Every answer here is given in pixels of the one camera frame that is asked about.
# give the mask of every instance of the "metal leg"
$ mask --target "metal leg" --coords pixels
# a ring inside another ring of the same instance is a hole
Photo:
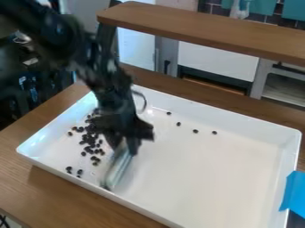
[[[256,70],[255,78],[250,92],[251,98],[256,98],[260,100],[262,93],[264,91],[267,76],[271,72],[272,65],[274,63],[276,62],[265,59],[259,60],[258,68]]]
[[[176,77],[178,52],[178,40],[156,37],[155,70]]]

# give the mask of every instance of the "white tray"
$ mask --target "white tray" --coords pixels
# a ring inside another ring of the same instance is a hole
[[[170,227],[286,227],[288,211],[278,209],[285,178],[296,168],[300,131],[140,86],[135,89],[149,102],[140,116],[153,123],[156,140],[143,143],[114,192],[98,186],[111,156],[109,146],[103,146],[102,165],[93,167],[89,156],[80,156],[80,134],[67,136],[95,107],[92,93],[17,152],[38,167]],[[83,168],[82,179],[66,174],[67,166]]]

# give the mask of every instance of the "coffee bean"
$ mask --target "coffee bean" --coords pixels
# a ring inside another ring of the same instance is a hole
[[[82,126],[80,126],[80,127],[78,128],[77,132],[82,133],[82,132],[84,132],[84,130],[85,130],[85,128],[82,127]]]

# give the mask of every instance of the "wall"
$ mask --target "wall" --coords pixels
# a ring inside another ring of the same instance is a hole
[[[62,13],[70,13],[80,20],[89,32],[96,32],[96,12],[108,8],[111,0],[60,0]]]
[[[155,0],[137,2],[155,4]],[[119,28],[118,31],[120,61],[139,68],[154,70],[155,36],[124,28]]]
[[[259,58],[201,45],[179,42],[178,64],[252,82]]]

